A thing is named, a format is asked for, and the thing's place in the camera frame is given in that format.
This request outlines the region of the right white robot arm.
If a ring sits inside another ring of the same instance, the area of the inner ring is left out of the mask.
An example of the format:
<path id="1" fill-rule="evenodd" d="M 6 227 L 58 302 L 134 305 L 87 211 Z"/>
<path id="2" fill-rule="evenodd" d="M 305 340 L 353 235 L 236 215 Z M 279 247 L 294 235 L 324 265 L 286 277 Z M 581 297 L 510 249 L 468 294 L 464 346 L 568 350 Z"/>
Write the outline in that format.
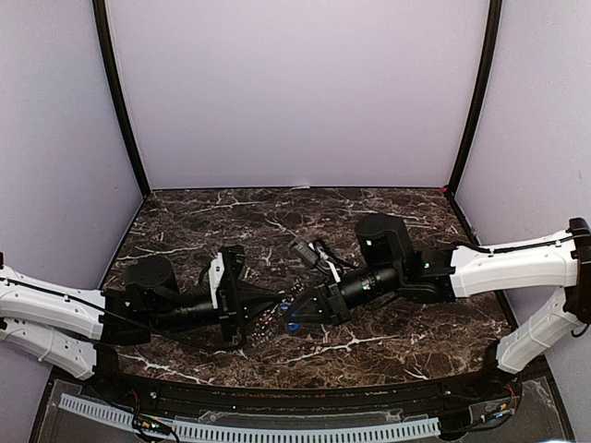
<path id="1" fill-rule="evenodd" d="M 471 381 L 482 400 L 564 335 L 590 322 L 590 228 L 582 218 L 564 231 L 505 245 L 457 244 L 416 251 L 404 220 L 369 214 L 355 227 L 365 267 L 301 293 L 284 312 L 288 323 L 341 325 L 353 308 L 387 293 L 418 304 L 450 303 L 501 290 L 552 286 L 550 299 L 527 322 L 488 348 Z"/>

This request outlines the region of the grey crescent key organizer plate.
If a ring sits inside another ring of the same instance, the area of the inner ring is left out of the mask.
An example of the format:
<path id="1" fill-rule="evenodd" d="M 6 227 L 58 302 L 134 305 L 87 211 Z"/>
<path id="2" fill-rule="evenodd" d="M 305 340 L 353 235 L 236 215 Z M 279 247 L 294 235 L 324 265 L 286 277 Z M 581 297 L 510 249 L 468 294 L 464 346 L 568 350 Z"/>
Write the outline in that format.
<path id="1" fill-rule="evenodd" d="M 277 337 L 289 331 L 288 324 L 283 319 L 283 313 L 288 310 L 298 295 L 304 290 L 304 283 L 295 280 L 290 286 L 265 288 L 274 298 L 260 312 L 255 322 L 248 327 L 248 345 L 259 348 L 267 345 Z"/>

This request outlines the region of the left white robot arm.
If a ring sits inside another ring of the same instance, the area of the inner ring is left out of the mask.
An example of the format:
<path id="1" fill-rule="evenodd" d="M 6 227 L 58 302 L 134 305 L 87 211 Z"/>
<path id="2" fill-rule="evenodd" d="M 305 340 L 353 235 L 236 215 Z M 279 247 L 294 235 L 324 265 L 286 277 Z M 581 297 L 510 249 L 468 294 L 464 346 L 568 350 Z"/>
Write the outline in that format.
<path id="1" fill-rule="evenodd" d="M 125 271 L 123 290 L 83 290 L 36 280 L 1 267 L 1 339 L 41 362 L 86 380 L 110 402 L 130 394 L 114 346 L 148 343 L 154 335 L 181 342 L 182 333 L 217 327 L 221 349 L 247 342 L 247 328 L 281 296 L 242 281 L 241 246 L 222 248 L 199 275 L 199 287 L 181 291 L 167 257 L 140 259 Z"/>

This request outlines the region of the blue key tag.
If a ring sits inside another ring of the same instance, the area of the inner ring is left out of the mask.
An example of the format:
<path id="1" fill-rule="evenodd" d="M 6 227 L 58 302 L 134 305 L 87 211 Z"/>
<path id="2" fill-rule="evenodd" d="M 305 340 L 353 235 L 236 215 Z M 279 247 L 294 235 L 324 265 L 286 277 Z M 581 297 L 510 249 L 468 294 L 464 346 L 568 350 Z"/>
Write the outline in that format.
<path id="1" fill-rule="evenodd" d="M 300 330 L 301 326 L 298 322 L 294 322 L 292 317 L 288 314 L 290 305 L 291 304 L 289 302 L 282 302 L 279 304 L 281 318 L 288 332 L 296 332 Z"/>

